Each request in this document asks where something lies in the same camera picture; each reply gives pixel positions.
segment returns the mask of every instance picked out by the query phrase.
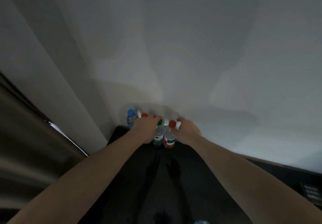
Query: water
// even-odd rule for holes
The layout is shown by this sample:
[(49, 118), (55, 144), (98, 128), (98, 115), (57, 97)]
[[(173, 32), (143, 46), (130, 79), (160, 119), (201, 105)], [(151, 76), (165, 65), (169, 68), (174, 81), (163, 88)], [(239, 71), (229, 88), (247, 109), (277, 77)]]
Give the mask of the water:
[(153, 146), (155, 148), (161, 148), (163, 146), (163, 136), (164, 136), (164, 125), (163, 125), (163, 121), (159, 120), (158, 125), (156, 126), (155, 136), (153, 139)]
[(175, 121), (171, 120), (169, 125), (166, 126), (164, 132), (164, 146), (166, 148), (172, 148), (175, 145), (175, 135), (172, 134), (171, 128), (175, 128)]
[(128, 110), (127, 111), (127, 125), (131, 129), (134, 125), (134, 121), (138, 118), (138, 116), (135, 114), (134, 110)]

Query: black surface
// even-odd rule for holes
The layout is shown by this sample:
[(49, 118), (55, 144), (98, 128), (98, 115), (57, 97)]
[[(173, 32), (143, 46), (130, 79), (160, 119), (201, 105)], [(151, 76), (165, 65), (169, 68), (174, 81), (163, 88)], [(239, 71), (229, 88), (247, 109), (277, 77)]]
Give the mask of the black surface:
[[(128, 130), (117, 127), (112, 143)], [(160, 158), (155, 180), (146, 187), (146, 169)], [(171, 159), (180, 168), (180, 187), (173, 184), (166, 164)], [(321, 176), (251, 161), (302, 194), (300, 182), (321, 185)], [(135, 206), (142, 202), (136, 219)], [(115, 179), (79, 223), (151, 223), (157, 212), (165, 212), (173, 223), (187, 223), (189, 210), (193, 220), (210, 223), (251, 223), (247, 215), (217, 181), (201, 157), (189, 146), (175, 143), (172, 149), (156, 150), (142, 145), (124, 164)]]

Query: hand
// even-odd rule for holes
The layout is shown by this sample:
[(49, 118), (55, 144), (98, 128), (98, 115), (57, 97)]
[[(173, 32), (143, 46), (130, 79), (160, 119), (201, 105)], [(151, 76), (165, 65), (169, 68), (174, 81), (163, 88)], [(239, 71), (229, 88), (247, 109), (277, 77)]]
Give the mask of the hand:
[(177, 121), (181, 122), (179, 130), (171, 128), (171, 131), (178, 141), (191, 146), (194, 141), (202, 137), (201, 131), (192, 121), (186, 120), (183, 117), (178, 118)]
[(155, 176), (158, 172), (158, 168), (159, 168), (159, 163), (160, 163), (160, 156), (156, 155), (154, 157), (154, 161), (153, 163), (151, 162), (148, 167), (147, 170), (145, 172), (145, 180), (149, 181), (149, 182), (153, 182), (155, 179)]
[(181, 170), (180, 170), (180, 166), (178, 164), (178, 161), (176, 161), (175, 159), (171, 159), (171, 166), (167, 165), (167, 169), (168, 169), (168, 173), (169, 173), (169, 177), (172, 180), (179, 180), (180, 176), (181, 176)]
[(130, 132), (139, 137), (143, 143), (149, 143), (153, 140), (156, 125), (161, 119), (161, 116), (155, 116), (155, 114), (149, 114), (148, 117), (136, 119)]

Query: clear plastic bottle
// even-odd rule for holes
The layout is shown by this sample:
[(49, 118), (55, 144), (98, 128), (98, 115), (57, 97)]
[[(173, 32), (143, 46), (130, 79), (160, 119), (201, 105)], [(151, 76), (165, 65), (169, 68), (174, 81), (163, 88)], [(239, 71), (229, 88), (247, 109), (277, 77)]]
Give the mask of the clear plastic bottle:
[(128, 127), (131, 129), (133, 124), (134, 124), (134, 121), (138, 118), (138, 116), (135, 114), (134, 110), (128, 110), (127, 111), (127, 118), (126, 118), (126, 121), (127, 121), (127, 125)]
[(163, 142), (166, 148), (172, 148), (175, 145), (175, 135), (173, 135), (171, 132), (171, 128), (175, 128), (175, 125), (175, 121), (171, 120), (169, 124), (166, 126)]
[(155, 148), (161, 148), (163, 146), (163, 136), (164, 136), (164, 125), (163, 121), (159, 120), (158, 125), (156, 126), (155, 136), (153, 139), (153, 146)]

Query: bottle label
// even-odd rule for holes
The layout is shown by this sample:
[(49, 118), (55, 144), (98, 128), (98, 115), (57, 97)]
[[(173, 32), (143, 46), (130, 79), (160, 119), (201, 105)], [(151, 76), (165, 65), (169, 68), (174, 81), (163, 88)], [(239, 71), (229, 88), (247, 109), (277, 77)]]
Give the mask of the bottle label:
[(163, 139), (163, 135), (161, 135), (161, 136), (155, 136), (155, 137), (154, 137), (154, 141), (155, 141), (155, 142), (161, 142), (161, 141), (162, 141), (162, 139)]
[(164, 137), (164, 145), (172, 147), (175, 144), (175, 139), (167, 139)]

